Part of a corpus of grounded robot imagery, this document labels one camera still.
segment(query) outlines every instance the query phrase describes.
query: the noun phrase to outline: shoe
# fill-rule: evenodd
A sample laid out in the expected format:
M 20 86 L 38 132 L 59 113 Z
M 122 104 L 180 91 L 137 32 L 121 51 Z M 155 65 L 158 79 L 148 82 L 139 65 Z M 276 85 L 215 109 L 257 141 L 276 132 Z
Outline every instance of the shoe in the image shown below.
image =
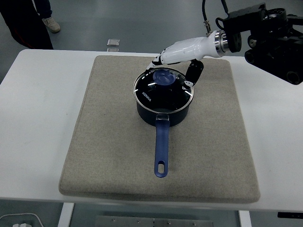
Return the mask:
M 55 20 L 52 17 L 42 19 L 42 21 L 45 24 L 45 26 L 47 26 L 52 33 L 57 33 L 60 31 L 59 24 L 57 22 L 55 22 Z

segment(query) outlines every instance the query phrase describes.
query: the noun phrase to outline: metal plate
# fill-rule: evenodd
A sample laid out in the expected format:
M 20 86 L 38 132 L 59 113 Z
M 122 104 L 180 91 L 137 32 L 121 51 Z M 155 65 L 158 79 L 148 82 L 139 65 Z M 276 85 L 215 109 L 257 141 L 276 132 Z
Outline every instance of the metal plate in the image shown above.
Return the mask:
M 213 227 L 212 221 L 97 216 L 95 227 Z
M 212 221 L 180 220 L 180 219 L 154 219 L 154 227 L 213 227 Z
M 153 218 L 97 216 L 95 227 L 153 227 Z

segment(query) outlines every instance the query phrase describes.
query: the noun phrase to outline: glass lid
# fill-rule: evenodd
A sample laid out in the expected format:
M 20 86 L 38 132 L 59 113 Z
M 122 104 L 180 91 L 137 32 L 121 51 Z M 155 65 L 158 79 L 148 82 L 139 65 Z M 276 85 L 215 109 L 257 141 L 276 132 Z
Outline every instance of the glass lid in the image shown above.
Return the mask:
M 141 106 L 171 113 L 190 104 L 194 89 L 183 89 L 185 76 L 173 69 L 155 68 L 142 73 L 134 83 L 134 96 Z

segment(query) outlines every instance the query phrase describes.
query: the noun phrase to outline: robotic arm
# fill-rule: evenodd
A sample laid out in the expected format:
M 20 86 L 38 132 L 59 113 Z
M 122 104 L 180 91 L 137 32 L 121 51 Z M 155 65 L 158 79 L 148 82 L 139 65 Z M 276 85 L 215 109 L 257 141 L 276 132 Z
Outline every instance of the robotic arm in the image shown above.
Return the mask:
M 266 10 L 263 3 L 231 12 L 226 19 L 217 18 L 216 23 L 221 30 L 208 31 L 208 37 L 174 43 L 163 50 L 146 71 L 157 65 L 191 61 L 183 87 L 188 89 L 201 75 L 202 58 L 219 58 L 228 51 L 239 52 L 240 32 L 250 31 L 248 44 L 251 50 L 245 52 L 248 63 L 295 85 L 303 81 L 303 67 L 300 65 L 303 62 L 303 34 L 293 29 L 293 25 L 303 25 L 303 17 L 287 16 L 284 9 Z

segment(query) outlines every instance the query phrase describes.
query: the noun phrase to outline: navy blue saucepan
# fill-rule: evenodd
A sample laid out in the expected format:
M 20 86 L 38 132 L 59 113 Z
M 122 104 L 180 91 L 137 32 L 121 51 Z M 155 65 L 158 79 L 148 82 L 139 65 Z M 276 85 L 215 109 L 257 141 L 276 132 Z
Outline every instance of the navy blue saucepan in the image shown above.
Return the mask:
M 156 126 L 154 172 L 157 177 L 168 174 L 169 127 L 183 121 L 194 96 L 192 87 L 183 87 L 184 80 L 181 72 L 155 68 L 142 73 L 134 83 L 139 115 Z

